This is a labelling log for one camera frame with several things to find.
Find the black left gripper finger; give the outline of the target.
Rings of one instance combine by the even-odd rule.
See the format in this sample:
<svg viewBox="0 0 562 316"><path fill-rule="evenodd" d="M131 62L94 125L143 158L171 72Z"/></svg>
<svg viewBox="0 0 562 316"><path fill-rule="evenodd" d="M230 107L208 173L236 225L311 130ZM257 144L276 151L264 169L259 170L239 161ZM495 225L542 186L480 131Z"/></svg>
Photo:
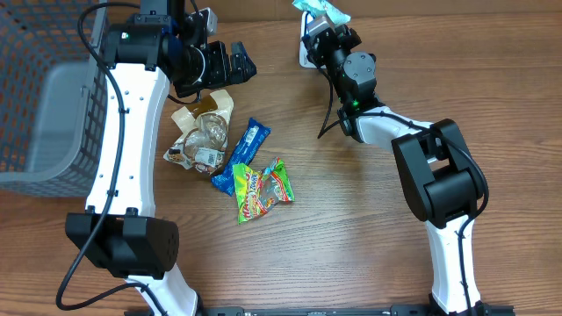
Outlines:
<svg viewBox="0 0 562 316"><path fill-rule="evenodd" d="M250 66L253 64L241 41L231 44L231 63L233 66Z"/></svg>
<svg viewBox="0 0 562 316"><path fill-rule="evenodd" d="M247 82L252 76L257 74L254 64L245 64L232 66L230 83L241 84Z"/></svg>

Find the pale green wipes packet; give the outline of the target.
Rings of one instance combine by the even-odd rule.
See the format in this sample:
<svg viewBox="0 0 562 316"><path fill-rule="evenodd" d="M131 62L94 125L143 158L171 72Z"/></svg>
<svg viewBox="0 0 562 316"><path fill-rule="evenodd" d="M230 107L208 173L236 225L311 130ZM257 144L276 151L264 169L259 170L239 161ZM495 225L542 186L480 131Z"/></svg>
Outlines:
<svg viewBox="0 0 562 316"><path fill-rule="evenodd" d="M350 22L351 16L343 13L328 0L293 0L292 5L303 12L309 12L315 18L326 15L335 26Z"/></svg>

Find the beige brown cookie bag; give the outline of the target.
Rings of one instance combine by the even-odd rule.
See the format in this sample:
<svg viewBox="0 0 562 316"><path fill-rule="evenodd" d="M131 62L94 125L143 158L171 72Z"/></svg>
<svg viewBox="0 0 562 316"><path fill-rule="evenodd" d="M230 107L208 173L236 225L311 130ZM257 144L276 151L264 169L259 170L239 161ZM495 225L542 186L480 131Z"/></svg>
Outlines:
<svg viewBox="0 0 562 316"><path fill-rule="evenodd" d="M181 107L171 118L182 135L163 158L199 173L211 175L225 162L234 100L226 90L215 90L197 104Z"/></svg>

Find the blue cookie pack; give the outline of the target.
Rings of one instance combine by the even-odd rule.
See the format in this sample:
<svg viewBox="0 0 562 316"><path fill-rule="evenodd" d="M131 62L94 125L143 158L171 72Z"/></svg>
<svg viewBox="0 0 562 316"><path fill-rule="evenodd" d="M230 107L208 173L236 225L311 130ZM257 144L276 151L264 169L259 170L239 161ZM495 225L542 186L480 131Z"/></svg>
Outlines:
<svg viewBox="0 0 562 316"><path fill-rule="evenodd" d="M250 118L248 127L234 147L226 167L221 174L212 178L214 187L228 194L228 196L232 196L234 194L234 165L239 163L250 164L256 156L259 147L270 133L270 127L264 126L255 119Z"/></svg>

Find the green yellow candy bag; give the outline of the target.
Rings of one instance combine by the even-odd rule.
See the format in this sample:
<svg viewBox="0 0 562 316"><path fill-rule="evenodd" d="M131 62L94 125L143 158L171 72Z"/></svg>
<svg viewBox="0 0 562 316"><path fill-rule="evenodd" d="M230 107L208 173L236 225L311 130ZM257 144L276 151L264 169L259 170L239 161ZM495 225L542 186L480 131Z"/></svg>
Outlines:
<svg viewBox="0 0 562 316"><path fill-rule="evenodd" d="M262 217L280 202L295 200L285 162L279 157L262 170L253 170L243 163L235 164L233 174L238 224Z"/></svg>

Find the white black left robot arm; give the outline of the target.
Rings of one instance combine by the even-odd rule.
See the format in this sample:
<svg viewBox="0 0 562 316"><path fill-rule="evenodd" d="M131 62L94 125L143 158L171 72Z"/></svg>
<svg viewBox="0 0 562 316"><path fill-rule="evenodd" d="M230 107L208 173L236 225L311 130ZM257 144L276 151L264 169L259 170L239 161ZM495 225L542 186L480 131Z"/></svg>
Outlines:
<svg viewBox="0 0 562 316"><path fill-rule="evenodd" d="M164 103L171 90L198 96L245 83L256 73L244 45L213 40L218 19L182 1L143 1L111 25L95 54L107 83L107 109L96 179L81 213L65 230L78 259L134 288L151 315L204 313L177 266L177 224L155 216L154 161Z"/></svg>

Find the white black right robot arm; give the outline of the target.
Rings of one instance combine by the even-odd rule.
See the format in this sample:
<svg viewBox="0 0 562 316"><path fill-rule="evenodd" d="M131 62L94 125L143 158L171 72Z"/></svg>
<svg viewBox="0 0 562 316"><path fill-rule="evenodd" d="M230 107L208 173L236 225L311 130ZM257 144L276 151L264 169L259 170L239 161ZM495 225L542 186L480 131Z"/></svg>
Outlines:
<svg viewBox="0 0 562 316"><path fill-rule="evenodd" d="M316 18L301 38L307 59L328 79L343 133L393 154L407 205L424 223L433 264L431 302L441 315L474 315L481 300L474 279L472 229L489 188L458 125L416 121L394 113L375 92L376 57L357 51L346 25Z"/></svg>

